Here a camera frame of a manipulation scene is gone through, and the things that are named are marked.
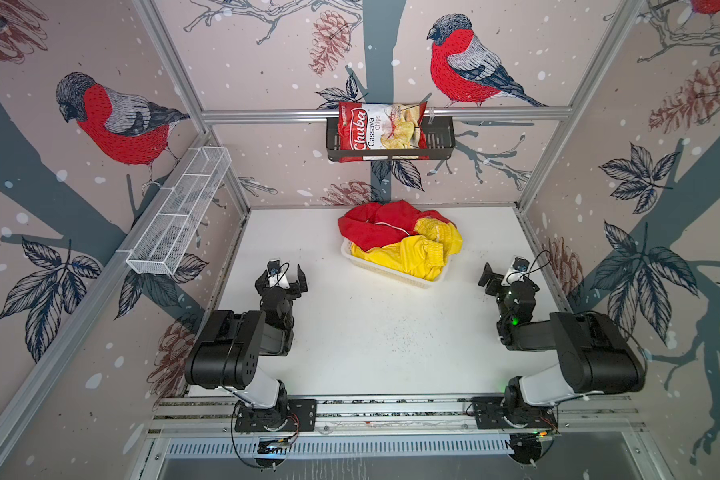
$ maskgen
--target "red jacket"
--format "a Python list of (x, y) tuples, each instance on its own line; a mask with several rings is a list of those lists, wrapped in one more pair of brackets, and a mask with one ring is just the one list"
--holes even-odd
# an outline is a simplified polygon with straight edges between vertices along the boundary
[(393, 204), (356, 206), (338, 219), (338, 230), (345, 238), (368, 251), (374, 246), (396, 244), (406, 236), (418, 235), (414, 227), (421, 218), (436, 218), (446, 224), (451, 223), (434, 210), (422, 212), (400, 200)]

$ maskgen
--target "white table surface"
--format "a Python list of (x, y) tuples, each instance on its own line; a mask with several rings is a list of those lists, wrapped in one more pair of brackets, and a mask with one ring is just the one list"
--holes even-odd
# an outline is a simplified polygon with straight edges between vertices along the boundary
[[(301, 264), (309, 292), (293, 304), (293, 347), (262, 356), (259, 369), (289, 395), (394, 395), (502, 392), (510, 378), (557, 362), (555, 351), (510, 352), (498, 340), (498, 308), (477, 282), (483, 264), (505, 272), (515, 255), (533, 260), (509, 207), (437, 209), (458, 226), (461, 253), (444, 282), (421, 289), (359, 268), (342, 257), (336, 220), (346, 209), (254, 210), (219, 308), (259, 307), (253, 287), (267, 261)], [(536, 320), (556, 311), (544, 278)], [(229, 395), (193, 387), (191, 396)]]

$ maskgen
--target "chip bag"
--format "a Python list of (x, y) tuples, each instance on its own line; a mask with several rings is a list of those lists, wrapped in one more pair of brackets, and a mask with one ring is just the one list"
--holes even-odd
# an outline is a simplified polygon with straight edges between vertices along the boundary
[[(427, 109), (422, 104), (359, 104), (338, 105), (338, 147), (341, 150), (397, 150), (426, 148), (427, 140), (419, 126)], [(395, 159), (419, 159), (395, 156)], [(342, 157), (341, 162), (386, 160), (387, 157)]]

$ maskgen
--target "yellow garment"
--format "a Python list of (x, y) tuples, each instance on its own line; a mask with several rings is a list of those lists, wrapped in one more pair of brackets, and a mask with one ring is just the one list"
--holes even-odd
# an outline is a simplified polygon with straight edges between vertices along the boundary
[(440, 275), (448, 257), (457, 254), (464, 242), (453, 224), (422, 218), (415, 230), (397, 244), (375, 246), (364, 252), (352, 244), (352, 254), (377, 265), (432, 281)]

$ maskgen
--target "white wire basket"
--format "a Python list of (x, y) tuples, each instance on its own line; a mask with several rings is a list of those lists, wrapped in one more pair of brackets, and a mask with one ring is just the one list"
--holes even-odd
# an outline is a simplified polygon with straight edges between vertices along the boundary
[(137, 274), (173, 275), (176, 272), (231, 162), (226, 148), (198, 149), (128, 255), (126, 263)]
[(421, 288), (429, 288), (433, 285), (437, 285), (438, 283), (442, 283), (442, 281), (445, 279), (445, 274), (448, 272), (448, 267), (451, 265), (451, 261), (454, 258), (452, 255), (448, 258), (448, 263), (445, 264), (442, 271), (440, 272), (440, 275), (438, 275), (437, 278), (435, 278), (434, 280), (424, 280), (423, 278), (418, 278), (417, 276), (404, 274), (403, 272), (398, 272), (391, 268), (387, 268), (386, 266), (377, 265), (362, 258), (357, 258), (352, 254), (352, 242), (350, 242), (346, 238), (344, 239), (344, 242), (342, 242), (342, 256), (344, 256), (347, 260), (359, 266), (360, 268), (364, 268), (366, 270), (370, 270), (371, 272), (388, 276), (389, 278), (393, 278), (395, 280), (400, 280), (401, 282), (407, 283), (409, 285), (416, 285)]

